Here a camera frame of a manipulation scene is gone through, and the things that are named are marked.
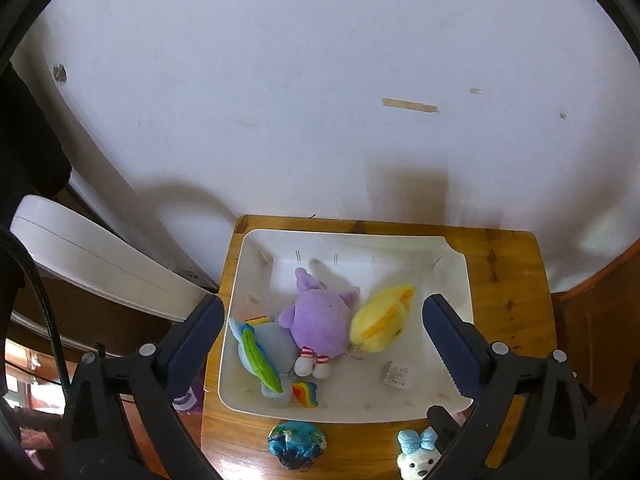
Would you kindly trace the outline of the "purple plush toy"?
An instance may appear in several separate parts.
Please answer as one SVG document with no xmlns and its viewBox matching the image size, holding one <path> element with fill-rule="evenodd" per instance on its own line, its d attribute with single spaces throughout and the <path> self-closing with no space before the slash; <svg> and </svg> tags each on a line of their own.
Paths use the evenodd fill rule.
<svg viewBox="0 0 640 480">
<path fill-rule="evenodd" d="M 297 296 L 278 315 L 277 322 L 290 331 L 299 348 L 294 373 L 326 379 L 331 373 L 330 361 L 349 347 L 349 326 L 359 290 L 327 289 L 304 268 L 295 270 L 295 278 Z"/>
</svg>

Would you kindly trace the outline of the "blue green drawstring pouch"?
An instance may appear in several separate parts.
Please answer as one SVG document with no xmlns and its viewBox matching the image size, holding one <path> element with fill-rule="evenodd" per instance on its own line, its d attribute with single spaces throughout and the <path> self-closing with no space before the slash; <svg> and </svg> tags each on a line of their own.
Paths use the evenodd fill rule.
<svg viewBox="0 0 640 480">
<path fill-rule="evenodd" d="M 268 450 L 288 470 L 308 469 L 326 450 L 326 436 L 310 422 L 281 422 L 268 436 Z"/>
</svg>

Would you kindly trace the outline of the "white bear plush blue bow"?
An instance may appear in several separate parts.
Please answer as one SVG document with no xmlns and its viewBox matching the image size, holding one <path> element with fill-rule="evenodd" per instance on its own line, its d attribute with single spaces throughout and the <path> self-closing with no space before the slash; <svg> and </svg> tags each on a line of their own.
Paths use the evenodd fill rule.
<svg viewBox="0 0 640 480">
<path fill-rule="evenodd" d="M 425 479 L 442 456 L 436 448 L 436 432 L 431 427 L 422 432 L 403 429 L 398 432 L 397 440 L 400 454 L 396 462 L 401 479 Z"/>
</svg>

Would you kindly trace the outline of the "wooden bed frame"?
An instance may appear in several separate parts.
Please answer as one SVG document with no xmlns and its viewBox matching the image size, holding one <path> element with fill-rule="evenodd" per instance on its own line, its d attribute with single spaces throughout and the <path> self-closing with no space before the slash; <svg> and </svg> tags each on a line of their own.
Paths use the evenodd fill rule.
<svg viewBox="0 0 640 480">
<path fill-rule="evenodd" d="M 597 398 L 589 422 L 605 430 L 639 361 L 639 244 L 601 271 L 551 295 L 558 346 Z"/>
</svg>

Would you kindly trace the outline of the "blue rainbow pony plush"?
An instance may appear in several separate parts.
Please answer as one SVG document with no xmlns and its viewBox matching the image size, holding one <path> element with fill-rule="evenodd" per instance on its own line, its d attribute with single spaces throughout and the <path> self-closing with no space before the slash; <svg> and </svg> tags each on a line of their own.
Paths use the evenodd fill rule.
<svg viewBox="0 0 640 480">
<path fill-rule="evenodd" d="M 302 408 L 318 408 L 317 385 L 294 373 L 300 349 L 287 328 L 269 316 L 230 318 L 228 327 L 238 343 L 242 367 L 257 378 L 266 399 L 277 406 L 296 401 Z"/>
</svg>

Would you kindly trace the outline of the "purple white bottle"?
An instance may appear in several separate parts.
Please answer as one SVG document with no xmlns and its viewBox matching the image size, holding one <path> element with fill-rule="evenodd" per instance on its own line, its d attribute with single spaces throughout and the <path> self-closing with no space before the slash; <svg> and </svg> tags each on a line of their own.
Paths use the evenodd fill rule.
<svg viewBox="0 0 640 480">
<path fill-rule="evenodd" d="M 201 376 L 193 379 L 190 388 L 183 396 L 175 398 L 172 406 L 180 413 L 201 413 L 203 409 L 204 387 Z"/>
</svg>

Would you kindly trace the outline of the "white bladeless fan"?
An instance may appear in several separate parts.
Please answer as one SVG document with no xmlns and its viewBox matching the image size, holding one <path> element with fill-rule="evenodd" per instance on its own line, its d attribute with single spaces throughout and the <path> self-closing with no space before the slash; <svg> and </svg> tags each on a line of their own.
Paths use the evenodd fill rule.
<svg viewBox="0 0 640 480">
<path fill-rule="evenodd" d="M 40 196 L 21 200 L 10 231 L 40 268 L 134 310 L 180 322 L 209 296 L 102 226 Z"/>
</svg>

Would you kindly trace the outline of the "tape strip on wall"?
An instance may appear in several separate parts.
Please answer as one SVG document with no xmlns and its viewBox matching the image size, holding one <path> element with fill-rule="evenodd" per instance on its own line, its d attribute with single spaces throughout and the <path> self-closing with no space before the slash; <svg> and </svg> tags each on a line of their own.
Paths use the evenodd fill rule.
<svg viewBox="0 0 640 480">
<path fill-rule="evenodd" d="M 386 107 L 398 108 L 398 110 L 414 110 L 415 112 L 427 114 L 437 114 L 439 112 L 439 108 L 436 105 L 420 102 L 383 98 L 382 104 Z"/>
</svg>

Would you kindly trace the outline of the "yellow plush toy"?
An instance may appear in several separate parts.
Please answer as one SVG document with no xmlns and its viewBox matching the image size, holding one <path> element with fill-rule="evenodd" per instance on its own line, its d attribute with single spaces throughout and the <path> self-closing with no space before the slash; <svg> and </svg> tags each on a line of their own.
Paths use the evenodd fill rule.
<svg viewBox="0 0 640 480">
<path fill-rule="evenodd" d="M 404 330 L 416 286 L 403 284 L 375 292 L 358 309 L 349 327 L 352 348 L 378 353 L 390 346 Z"/>
</svg>

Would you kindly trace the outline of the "white plastic storage bin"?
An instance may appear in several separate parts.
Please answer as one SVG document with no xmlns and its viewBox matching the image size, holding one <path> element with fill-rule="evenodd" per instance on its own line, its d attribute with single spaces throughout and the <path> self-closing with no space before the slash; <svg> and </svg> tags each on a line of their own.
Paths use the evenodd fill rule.
<svg viewBox="0 0 640 480">
<path fill-rule="evenodd" d="M 460 412 L 422 323 L 429 296 L 471 321 L 464 255 L 440 236 L 275 230 L 242 241 L 218 394 L 232 410 L 310 422 Z"/>
</svg>

